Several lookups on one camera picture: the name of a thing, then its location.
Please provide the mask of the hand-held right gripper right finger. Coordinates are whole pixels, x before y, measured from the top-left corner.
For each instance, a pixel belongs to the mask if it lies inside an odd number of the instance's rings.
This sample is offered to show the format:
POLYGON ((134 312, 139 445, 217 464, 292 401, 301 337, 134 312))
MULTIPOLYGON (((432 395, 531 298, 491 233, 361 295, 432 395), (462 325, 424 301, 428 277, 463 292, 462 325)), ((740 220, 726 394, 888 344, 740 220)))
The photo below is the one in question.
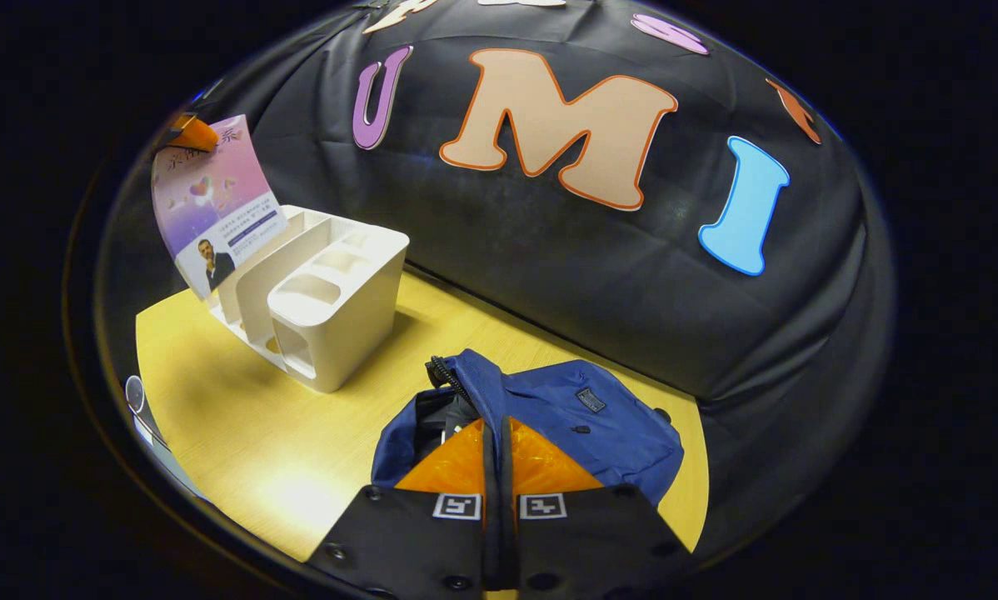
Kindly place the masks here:
POLYGON ((636 486, 603 486, 540 433, 501 425, 499 588, 521 598, 658 598, 689 547, 636 486))

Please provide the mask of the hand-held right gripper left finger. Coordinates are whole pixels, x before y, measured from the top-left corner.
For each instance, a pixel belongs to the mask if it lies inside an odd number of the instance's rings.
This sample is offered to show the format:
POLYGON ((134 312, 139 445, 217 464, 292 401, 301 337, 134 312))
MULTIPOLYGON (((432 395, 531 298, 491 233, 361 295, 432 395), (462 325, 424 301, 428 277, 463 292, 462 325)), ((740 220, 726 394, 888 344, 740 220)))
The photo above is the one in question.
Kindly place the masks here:
POLYGON ((367 595, 485 595, 501 586, 494 442, 477 419, 392 487, 358 491, 308 558, 367 595))

